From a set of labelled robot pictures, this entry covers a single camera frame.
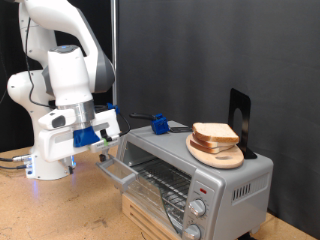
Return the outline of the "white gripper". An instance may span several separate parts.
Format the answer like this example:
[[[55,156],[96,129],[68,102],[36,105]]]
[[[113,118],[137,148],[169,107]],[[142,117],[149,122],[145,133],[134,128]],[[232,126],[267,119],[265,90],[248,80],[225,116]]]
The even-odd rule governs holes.
[[[40,153],[48,162],[73,156],[90,150],[93,153],[116,145],[120,138],[120,128],[114,109],[97,113],[88,127],[76,129],[68,125],[53,129],[44,129],[39,133]],[[100,162],[107,156],[99,155]],[[73,174],[73,162],[67,161],[69,174]]]

